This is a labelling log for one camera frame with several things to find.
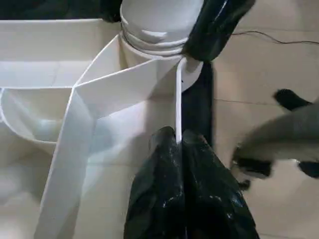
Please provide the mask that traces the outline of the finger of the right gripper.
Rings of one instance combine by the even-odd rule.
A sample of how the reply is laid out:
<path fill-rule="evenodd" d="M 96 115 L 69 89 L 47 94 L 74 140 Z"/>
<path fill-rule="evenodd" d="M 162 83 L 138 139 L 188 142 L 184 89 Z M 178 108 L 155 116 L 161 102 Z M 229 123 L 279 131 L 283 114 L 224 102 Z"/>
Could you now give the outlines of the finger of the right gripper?
<path fill-rule="evenodd" d="M 183 47 L 183 54 L 201 62 L 214 60 L 255 0 L 205 0 Z"/>
<path fill-rule="evenodd" d="M 105 8 L 101 9 L 102 20 L 110 23 L 121 21 L 119 8 Z"/>

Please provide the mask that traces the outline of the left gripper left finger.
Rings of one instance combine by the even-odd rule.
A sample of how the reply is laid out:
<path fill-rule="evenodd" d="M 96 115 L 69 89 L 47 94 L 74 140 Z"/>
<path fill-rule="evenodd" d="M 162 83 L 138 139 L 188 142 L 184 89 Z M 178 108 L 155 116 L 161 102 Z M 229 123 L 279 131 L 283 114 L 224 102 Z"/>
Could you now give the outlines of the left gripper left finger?
<path fill-rule="evenodd" d="M 165 126 L 150 139 L 150 153 L 132 182 L 125 239 L 186 237 L 182 161 L 174 129 Z"/>

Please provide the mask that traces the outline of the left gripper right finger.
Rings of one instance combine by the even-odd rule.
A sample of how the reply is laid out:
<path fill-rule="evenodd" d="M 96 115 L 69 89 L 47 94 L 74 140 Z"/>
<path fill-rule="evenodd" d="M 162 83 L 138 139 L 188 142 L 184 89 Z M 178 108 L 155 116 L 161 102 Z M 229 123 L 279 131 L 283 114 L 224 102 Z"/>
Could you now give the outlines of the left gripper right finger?
<path fill-rule="evenodd" d="M 183 165 L 189 239 L 258 238 L 236 179 L 204 136 L 184 131 Z"/>

